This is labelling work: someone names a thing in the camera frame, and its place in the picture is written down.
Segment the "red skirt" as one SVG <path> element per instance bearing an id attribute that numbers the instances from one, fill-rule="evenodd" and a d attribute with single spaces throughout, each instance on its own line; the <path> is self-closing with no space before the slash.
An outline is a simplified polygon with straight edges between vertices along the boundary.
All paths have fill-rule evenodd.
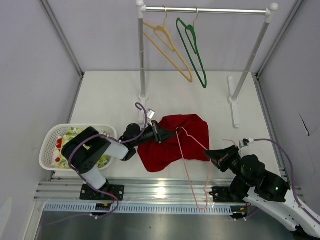
<path id="1" fill-rule="evenodd" d="M 209 126 L 198 115 L 165 116 L 159 126 L 173 132 L 173 137 L 163 143 L 153 140 L 138 147 L 138 155 L 148 172 L 160 172 L 182 158 L 209 160 L 204 154 L 210 148 Z"/>

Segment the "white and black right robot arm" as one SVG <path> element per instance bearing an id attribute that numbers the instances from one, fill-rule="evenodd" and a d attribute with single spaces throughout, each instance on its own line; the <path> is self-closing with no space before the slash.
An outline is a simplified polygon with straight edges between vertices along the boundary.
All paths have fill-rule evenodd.
<path id="1" fill-rule="evenodd" d="M 246 202 L 278 220 L 289 231 L 307 237 L 320 237 L 320 217 L 294 194 L 289 183 L 266 170 L 254 154 L 241 155 L 232 145 L 220 150 L 206 150 L 204 155 L 221 172 L 230 170 L 235 178 L 224 200 Z"/>

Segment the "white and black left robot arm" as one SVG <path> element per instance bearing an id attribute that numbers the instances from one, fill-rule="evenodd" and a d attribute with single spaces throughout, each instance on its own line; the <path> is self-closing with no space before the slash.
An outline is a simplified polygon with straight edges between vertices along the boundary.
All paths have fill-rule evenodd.
<path id="1" fill-rule="evenodd" d="M 119 140 L 100 134 L 94 127 L 87 127 L 61 149 L 69 167 L 91 187 L 91 194 L 97 200 L 108 196 L 106 178 L 100 173 L 97 163 L 103 156 L 128 161 L 136 154 L 136 147 L 145 143 L 163 142 L 174 137 L 174 131 L 161 127 L 152 120 L 141 129 L 136 123 L 127 126 Z"/>

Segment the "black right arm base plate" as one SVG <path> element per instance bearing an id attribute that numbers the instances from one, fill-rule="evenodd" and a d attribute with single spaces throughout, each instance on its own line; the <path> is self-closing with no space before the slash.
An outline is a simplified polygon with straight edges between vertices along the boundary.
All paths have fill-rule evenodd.
<path id="1" fill-rule="evenodd" d="M 212 198 L 214 203 L 235 203 L 227 186 L 213 186 L 211 191 L 208 193 Z"/>

